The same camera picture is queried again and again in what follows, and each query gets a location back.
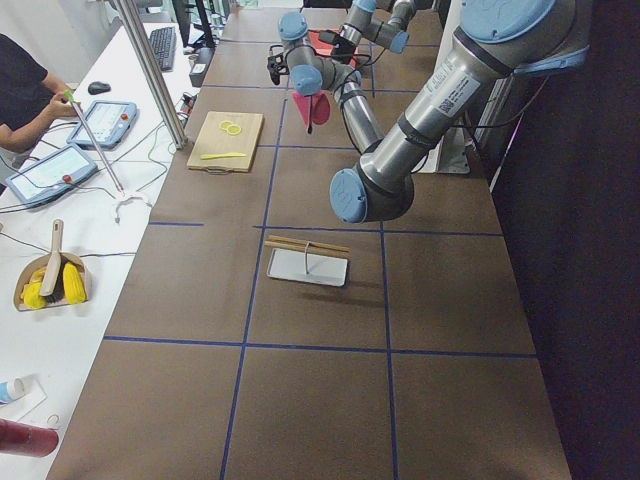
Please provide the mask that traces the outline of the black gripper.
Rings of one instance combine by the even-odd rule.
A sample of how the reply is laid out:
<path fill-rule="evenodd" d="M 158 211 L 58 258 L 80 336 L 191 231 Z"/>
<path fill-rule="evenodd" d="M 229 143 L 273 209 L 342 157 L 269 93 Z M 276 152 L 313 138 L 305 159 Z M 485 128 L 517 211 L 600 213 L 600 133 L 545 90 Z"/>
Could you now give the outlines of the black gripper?
<path fill-rule="evenodd" d="M 270 45 L 267 56 L 267 70 L 273 84 L 280 84 L 282 77 L 289 76 L 285 49 L 282 45 Z"/>

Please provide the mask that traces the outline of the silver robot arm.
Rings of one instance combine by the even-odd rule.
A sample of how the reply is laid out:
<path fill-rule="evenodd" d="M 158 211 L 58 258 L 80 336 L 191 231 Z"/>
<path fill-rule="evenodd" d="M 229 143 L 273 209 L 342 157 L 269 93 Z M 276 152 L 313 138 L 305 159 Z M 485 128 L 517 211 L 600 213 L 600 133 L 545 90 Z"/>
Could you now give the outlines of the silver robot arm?
<path fill-rule="evenodd" d="M 356 49 L 366 39 L 385 51 L 401 53 L 418 5 L 415 1 L 354 1 L 338 31 L 325 30 L 319 37 L 332 46 L 322 56 L 312 45 L 309 26 L 300 12 L 288 12 L 278 22 L 283 48 L 280 74 L 289 76 L 294 90 L 304 99 L 329 93 L 341 112 L 353 146 L 371 153 L 384 133 L 361 87 L 361 74 L 352 65 Z"/>
<path fill-rule="evenodd" d="M 511 75 L 581 65 L 589 46 L 589 1 L 463 1 L 452 50 L 389 130 L 382 132 L 350 62 L 363 39 L 404 50 L 408 25 L 425 1 L 354 1 L 340 29 L 324 32 L 329 57 L 316 53 L 300 12 L 278 23 L 283 53 L 269 60 L 272 81 L 289 76 L 303 97 L 331 93 L 343 113 L 356 165 L 332 179 L 330 203 L 344 222 L 392 220 L 411 206 L 413 168 L 433 150 L 486 85 Z"/>

